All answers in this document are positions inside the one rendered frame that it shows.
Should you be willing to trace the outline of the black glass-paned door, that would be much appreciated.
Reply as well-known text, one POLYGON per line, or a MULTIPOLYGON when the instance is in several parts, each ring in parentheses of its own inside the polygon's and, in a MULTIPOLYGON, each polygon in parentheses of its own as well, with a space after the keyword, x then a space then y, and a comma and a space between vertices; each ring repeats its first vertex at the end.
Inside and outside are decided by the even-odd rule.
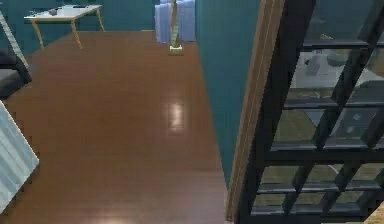
POLYGON ((361 223, 384 203, 384 0, 288 0, 235 224, 361 223))

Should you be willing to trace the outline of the white slatted panel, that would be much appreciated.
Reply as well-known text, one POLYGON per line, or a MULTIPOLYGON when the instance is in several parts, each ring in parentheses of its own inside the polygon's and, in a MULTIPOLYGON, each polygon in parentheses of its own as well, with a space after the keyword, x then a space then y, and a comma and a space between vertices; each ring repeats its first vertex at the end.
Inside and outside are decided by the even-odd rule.
POLYGON ((0 214, 38 165, 38 157, 0 100, 0 214))

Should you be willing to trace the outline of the green floor lamp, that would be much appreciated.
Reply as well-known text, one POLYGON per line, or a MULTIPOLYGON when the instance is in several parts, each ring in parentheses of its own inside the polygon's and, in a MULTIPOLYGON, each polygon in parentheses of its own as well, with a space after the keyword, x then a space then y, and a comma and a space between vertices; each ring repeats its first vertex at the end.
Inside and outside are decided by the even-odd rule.
POLYGON ((177 20, 177 0, 171 0, 172 20, 171 20, 171 41, 169 45, 169 56, 182 56, 183 46, 179 40, 179 28, 177 20))

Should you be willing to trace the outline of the brown wooden door frame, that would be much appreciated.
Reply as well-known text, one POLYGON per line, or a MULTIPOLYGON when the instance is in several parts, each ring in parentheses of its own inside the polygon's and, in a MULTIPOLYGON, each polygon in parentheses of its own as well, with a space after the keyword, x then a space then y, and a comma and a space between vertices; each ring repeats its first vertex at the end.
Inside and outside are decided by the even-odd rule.
POLYGON ((288 0, 260 1, 230 183, 226 197, 225 218, 228 224, 235 224, 235 215, 239 207, 241 188, 261 108, 268 69, 271 65, 284 4, 287 2, 288 0))

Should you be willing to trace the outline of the white table with yellow legs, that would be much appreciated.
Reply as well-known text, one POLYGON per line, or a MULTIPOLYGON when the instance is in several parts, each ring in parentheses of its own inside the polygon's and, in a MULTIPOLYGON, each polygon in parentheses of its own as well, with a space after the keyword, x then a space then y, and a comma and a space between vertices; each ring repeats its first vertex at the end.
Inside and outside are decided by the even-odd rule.
POLYGON ((85 5, 84 7, 80 7, 79 5, 64 5, 53 9, 58 10, 57 15, 55 16, 50 15, 48 13, 48 10, 45 10, 43 12, 33 13, 24 17, 25 20, 29 21, 32 24, 32 27, 38 37, 41 49, 44 49, 45 45, 41 31, 38 27, 39 22, 69 22, 75 41, 80 49, 82 49, 83 46, 75 24, 78 19, 86 15, 95 13, 102 31, 105 31, 101 19, 101 5, 85 5))

